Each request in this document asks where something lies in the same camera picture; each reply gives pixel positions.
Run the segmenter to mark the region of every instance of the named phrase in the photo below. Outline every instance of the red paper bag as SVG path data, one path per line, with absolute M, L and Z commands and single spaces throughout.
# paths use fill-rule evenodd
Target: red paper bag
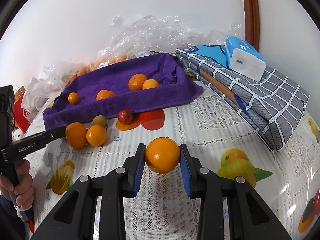
M 23 133 L 26 133 L 30 126 L 27 119 L 29 112 L 21 108 L 22 97 L 20 97 L 13 106 L 15 126 L 19 127 Z

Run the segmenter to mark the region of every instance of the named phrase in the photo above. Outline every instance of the printed yellow bird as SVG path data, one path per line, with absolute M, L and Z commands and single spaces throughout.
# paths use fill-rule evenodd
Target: printed yellow bird
M 310 125 L 311 132 L 316 136 L 317 143 L 319 144 L 320 131 L 318 130 L 317 125 L 313 122 L 313 120 L 311 118 L 308 118 L 308 123 Z

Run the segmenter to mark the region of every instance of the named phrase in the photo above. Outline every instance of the screw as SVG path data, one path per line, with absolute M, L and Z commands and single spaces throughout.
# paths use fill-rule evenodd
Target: screw
M 81 182 L 85 182 L 85 181 L 87 181 L 88 179 L 89 179 L 88 175 L 81 175 L 81 176 L 80 176 L 80 181 L 81 181 Z
M 125 173 L 125 168 L 124 167 L 117 168 L 116 173 L 118 173 L 118 174 Z
M 200 168 L 199 171 L 202 174 L 208 174 L 209 173 L 209 170 L 207 168 Z
M 244 182 L 245 182 L 245 178 L 239 176 L 239 177 L 236 177 L 236 181 L 237 181 L 238 183 L 244 183 Z

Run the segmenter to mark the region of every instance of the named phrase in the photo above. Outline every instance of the lace tablecloth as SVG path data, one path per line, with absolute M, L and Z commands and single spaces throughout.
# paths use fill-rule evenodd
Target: lace tablecloth
M 299 233 L 299 221 L 320 185 L 320 147 L 308 125 L 309 113 L 305 112 L 286 146 L 280 152 L 270 152 L 240 115 L 212 90 L 197 83 L 204 87 L 202 95 L 190 104 L 164 109 L 165 123 L 159 130 L 149 131 L 139 126 L 119 131 L 116 119 L 111 119 L 108 120 L 108 140 L 103 147 L 88 145 L 75 150 L 58 139 L 28 155 L 36 189 L 36 228 L 61 198 L 46 186 L 53 170 L 66 159 L 75 165 L 73 181 L 82 174 L 95 178 L 122 166 L 127 157 L 134 155 L 139 143 L 148 145 L 154 138 L 168 136 L 179 145 L 187 144 L 190 155 L 199 158 L 204 167 L 214 172 L 220 168 L 223 153 L 234 147 L 242 149 L 255 167 L 271 171 L 273 175 L 258 181 L 255 189 L 292 239 L 303 239 L 313 224 Z M 41 111 L 26 136 L 43 130 Z M 99 201 L 95 239 L 99 231 Z M 124 199 L 127 239 L 196 239 L 199 210 L 200 200 L 190 200 L 184 192 L 179 165 L 164 175 L 153 173 L 145 166 L 137 197 Z M 228 239 L 228 223 L 225 223 L 225 231 L 225 239 Z

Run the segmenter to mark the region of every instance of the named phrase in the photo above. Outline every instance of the plastic bag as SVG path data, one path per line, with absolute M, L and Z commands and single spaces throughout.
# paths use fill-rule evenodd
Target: plastic bag
M 110 46 L 99 51 L 95 60 L 95 69 L 102 62 L 110 65 L 137 57 L 138 53 L 150 50 L 174 53 L 176 48 L 183 46 L 223 44 L 227 35 L 244 38 L 241 25 L 231 25 L 227 33 L 211 30 L 206 34 L 195 28 L 189 28 L 180 21 L 178 16 L 167 16 L 161 19 L 146 16 L 127 27 L 123 22 L 121 15 L 111 21 L 113 27 L 123 30 Z
M 32 77 L 22 99 L 21 107 L 30 113 L 38 112 L 49 98 L 59 95 L 68 83 L 77 75 L 86 73 L 87 69 L 83 63 L 60 61 L 52 67 L 43 67 L 42 71 L 47 78 L 38 80 Z

